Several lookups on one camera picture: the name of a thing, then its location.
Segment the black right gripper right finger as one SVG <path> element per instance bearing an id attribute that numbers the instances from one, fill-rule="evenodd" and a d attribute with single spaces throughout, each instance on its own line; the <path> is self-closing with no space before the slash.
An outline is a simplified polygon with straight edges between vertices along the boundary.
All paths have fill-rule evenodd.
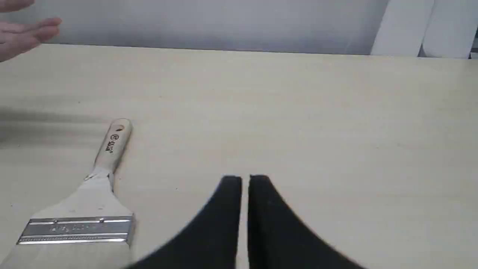
<path id="1" fill-rule="evenodd" d="M 311 231 L 267 175 L 250 175 L 248 193 L 249 268 L 361 268 Z"/>

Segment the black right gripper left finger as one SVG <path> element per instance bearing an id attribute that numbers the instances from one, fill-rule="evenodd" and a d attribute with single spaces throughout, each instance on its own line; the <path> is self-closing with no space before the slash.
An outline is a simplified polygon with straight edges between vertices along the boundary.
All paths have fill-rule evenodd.
<path id="1" fill-rule="evenodd" d="M 201 211 L 171 240 L 130 269 L 234 269 L 242 179 L 222 177 Z"/>

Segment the person's bare hand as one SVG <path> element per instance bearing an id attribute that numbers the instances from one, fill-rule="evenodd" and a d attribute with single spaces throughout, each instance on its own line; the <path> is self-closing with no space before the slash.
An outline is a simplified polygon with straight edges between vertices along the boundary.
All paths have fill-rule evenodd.
<path id="1" fill-rule="evenodd" d="M 5 62 L 31 51 L 53 39 L 60 32 L 59 17 L 46 18 L 34 24 L 0 23 L 0 61 Z"/>

